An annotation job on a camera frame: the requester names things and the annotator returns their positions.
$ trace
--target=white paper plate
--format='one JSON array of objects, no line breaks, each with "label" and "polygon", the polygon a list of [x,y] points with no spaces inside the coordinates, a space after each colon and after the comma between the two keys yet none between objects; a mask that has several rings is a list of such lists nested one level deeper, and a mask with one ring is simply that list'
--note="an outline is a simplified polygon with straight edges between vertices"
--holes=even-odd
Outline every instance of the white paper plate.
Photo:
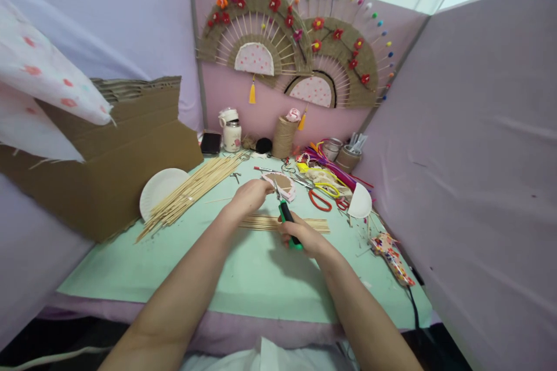
[{"label": "white paper plate", "polygon": [[366,188],[360,183],[356,183],[354,195],[350,201],[348,214],[357,219],[363,219],[371,213],[371,196]]},{"label": "white paper plate", "polygon": [[190,175],[178,168],[159,171],[145,184],[139,199],[139,211],[144,221],[151,217],[151,210],[176,190]]}]

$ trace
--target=green cutting mat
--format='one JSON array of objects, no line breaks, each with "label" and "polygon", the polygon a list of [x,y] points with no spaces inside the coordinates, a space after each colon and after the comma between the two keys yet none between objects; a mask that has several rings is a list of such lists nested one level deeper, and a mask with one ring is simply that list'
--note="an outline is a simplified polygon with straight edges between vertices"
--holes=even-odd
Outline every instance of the green cutting mat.
[{"label": "green cutting mat", "polygon": [[[281,163],[275,159],[243,162],[237,169],[242,174],[240,183],[260,177],[254,166],[280,170]],[[232,197],[237,188],[234,177],[224,179],[174,225],[134,245],[143,229],[143,222],[138,221],[114,242],[97,245],[58,291],[70,296],[145,303],[229,200],[206,202]],[[333,210],[326,213],[312,205],[301,185],[296,185],[296,193],[290,209],[301,217],[327,219],[331,234],[325,237],[350,262],[395,325],[399,329],[413,329],[414,313],[408,293],[395,281],[383,258],[375,257],[371,251],[356,256],[367,247],[358,234],[358,230],[362,235],[367,233],[363,220],[352,219],[350,228],[347,217],[339,213],[332,199],[329,201]],[[276,195],[267,197],[259,213],[278,217]],[[431,322],[431,303],[419,285],[413,287],[413,293],[420,325],[427,327]],[[314,260],[286,249],[278,234],[267,231],[237,231],[209,310],[269,319],[338,322]]]}]

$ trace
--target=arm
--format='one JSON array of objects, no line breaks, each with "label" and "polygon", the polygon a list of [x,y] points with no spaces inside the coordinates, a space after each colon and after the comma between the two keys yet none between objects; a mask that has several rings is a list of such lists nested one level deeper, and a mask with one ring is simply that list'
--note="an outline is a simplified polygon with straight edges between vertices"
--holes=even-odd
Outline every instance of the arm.
[{"label": "arm", "polygon": [[141,310],[99,370],[177,370],[207,309],[234,231],[257,210],[273,186],[264,180],[242,185]]},{"label": "arm", "polygon": [[346,259],[321,234],[292,213],[279,227],[283,241],[296,236],[325,276],[342,327],[363,370],[422,370],[414,353]]}]

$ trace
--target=yellow tassel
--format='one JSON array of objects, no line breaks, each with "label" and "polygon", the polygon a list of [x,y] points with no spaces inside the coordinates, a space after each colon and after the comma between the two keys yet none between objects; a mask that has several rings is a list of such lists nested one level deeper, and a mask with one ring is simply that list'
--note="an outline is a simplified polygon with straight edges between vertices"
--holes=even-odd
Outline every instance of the yellow tassel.
[{"label": "yellow tassel", "polygon": [[298,130],[303,130],[303,125],[304,125],[304,123],[306,123],[306,113],[307,112],[308,112],[308,106],[306,105],[306,110],[303,111],[302,120],[300,120],[300,123],[298,125]]},{"label": "yellow tassel", "polygon": [[251,83],[251,90],[249,91],[249,103],[255,104],[255,74],[254,79]]}]

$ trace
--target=cardboard box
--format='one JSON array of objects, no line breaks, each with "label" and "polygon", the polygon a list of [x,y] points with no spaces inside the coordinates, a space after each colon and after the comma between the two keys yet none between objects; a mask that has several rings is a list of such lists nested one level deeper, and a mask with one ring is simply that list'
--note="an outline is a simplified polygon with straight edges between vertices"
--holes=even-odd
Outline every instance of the cardboard box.
[{"label": "cardboard box", "polygon": [[165,168],[189,171],[203,161],[195,131],[177,119],[181,77],[152,82],[93,82],[114,106],[112,123],[96,126],[40,103],[85,158],[85,163],[44,162],[0,147],[0,172],[76,232],[103,242],[140,217],[147,181]]}]

